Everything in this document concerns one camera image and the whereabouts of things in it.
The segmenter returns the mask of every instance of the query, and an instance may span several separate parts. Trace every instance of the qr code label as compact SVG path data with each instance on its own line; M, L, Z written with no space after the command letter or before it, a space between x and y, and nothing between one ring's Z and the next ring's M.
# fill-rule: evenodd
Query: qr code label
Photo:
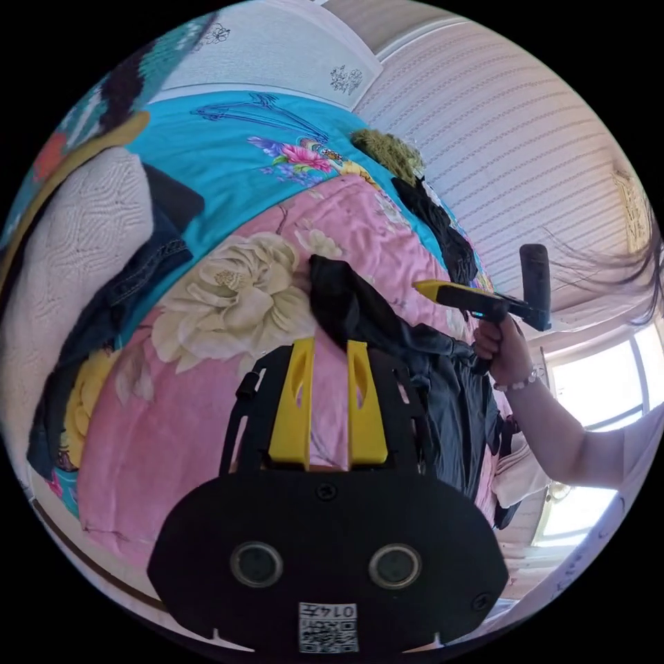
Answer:
M355 604L299 604L299 651L359 652Z

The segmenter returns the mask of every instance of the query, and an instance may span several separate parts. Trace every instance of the pink floral comforter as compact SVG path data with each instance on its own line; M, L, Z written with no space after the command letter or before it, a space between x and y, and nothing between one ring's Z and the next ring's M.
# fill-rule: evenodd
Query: pink floral comforter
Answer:
M298 338L316 342L311 463L346 467L347 362L309 309L312 253L348 261L409 323L470 341L460 312L411 287L448 276L386 194L361 176L339 176L270 208L161 299L105 382L78 481L81 524L98 544L146 567L171 508L216 476L241 377ZM491 522L493 472L486 454L477 504Z

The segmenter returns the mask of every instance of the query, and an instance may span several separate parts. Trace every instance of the beaded bracelet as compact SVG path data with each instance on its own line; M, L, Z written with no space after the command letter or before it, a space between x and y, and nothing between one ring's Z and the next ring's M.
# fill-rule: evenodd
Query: beaded bracelet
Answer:
M532 382L537 380L539 372L536 369L531 369L531 372L528 374L527 379L522 380L521 382L514 382L512 385L498 385L497 383L493 386L493 389L498 390L498 392L508 392L516 389L523 389L529 386Z

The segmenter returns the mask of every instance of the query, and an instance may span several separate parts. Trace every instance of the striped wallpaper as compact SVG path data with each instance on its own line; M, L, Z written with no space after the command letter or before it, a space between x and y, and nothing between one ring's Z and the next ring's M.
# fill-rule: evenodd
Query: striped wallpaper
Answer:
M496 289L522 295L523 243L543 242L562 260L546 231L575 249L625 249L611 177L614 163L625 167L623 153L540 61L465 22L420 37L383 65L356 113L420 149L429 184L469 233ZM556 274L554 308L588 299Z

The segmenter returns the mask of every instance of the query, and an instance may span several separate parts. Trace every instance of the woman's arm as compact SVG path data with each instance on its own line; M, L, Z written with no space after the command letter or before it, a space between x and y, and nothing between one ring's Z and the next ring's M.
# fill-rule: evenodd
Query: woman's arm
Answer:
M480 322L475 330L477 355L491 361L491 375L501 385L525 380L532 369L528 345L508 316L499 326ZM507 398L530 449L553 480L573 486L618 488L623 482L622 430L587 432L539 380L509 390Z
M622 430L588 432L536 380L507 399L535 458L553 480L617 489L624 478Z

